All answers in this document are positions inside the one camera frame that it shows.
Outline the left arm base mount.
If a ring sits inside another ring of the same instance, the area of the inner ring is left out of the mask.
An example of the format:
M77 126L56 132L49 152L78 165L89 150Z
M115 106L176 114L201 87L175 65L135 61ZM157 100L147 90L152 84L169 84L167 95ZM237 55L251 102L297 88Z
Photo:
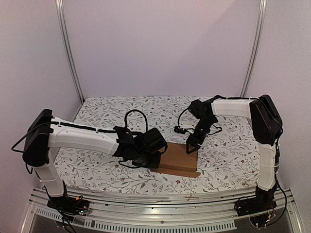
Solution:
M69 215L85 215L89 211L90 202L83 196L76 198L63 195L61 197L50 197L47 206L59 212Z

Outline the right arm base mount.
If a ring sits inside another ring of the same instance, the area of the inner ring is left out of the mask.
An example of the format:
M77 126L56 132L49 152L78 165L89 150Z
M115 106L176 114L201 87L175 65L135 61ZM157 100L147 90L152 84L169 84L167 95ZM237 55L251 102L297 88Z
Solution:
M251 215L276 208L274 194L258 194L254 197L241 197L234 203L238 216Z

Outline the brown cardboard paper box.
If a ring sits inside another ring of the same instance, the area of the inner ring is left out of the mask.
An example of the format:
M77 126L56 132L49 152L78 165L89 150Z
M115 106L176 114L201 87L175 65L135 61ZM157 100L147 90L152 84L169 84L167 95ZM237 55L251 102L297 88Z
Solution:
M168 148L161 155L158 168L152 168L152 172L175 176L197 178L201 175L197 171L198 151L186 153L186 145L168 143Z

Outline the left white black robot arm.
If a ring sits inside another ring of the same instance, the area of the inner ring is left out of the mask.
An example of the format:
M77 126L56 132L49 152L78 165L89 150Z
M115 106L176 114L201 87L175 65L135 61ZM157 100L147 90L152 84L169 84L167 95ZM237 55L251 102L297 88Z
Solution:
M157 128L147 128L143 133L132 132L127 126L102 129L65 121L53 116L50 109L42 110L11 150L22 154L24 163L33 168L54 204L67 211L72 200L52 162L51 148L97 151L120 158L121 166L130 161L131 169L157 169L168 144Z

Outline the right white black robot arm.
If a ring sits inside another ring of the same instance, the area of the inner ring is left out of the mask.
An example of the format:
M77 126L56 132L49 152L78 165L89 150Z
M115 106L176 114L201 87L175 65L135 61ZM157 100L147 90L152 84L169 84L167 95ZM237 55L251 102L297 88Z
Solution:
M200 149L210 128L219 116L244 117L251 122L253 137L259 147L257 190L270 192L277 184L279 139L283 134L282 119L269 95L258 98L223 97L206 101L194 100L187 110L198 120L186 140L188 154Z

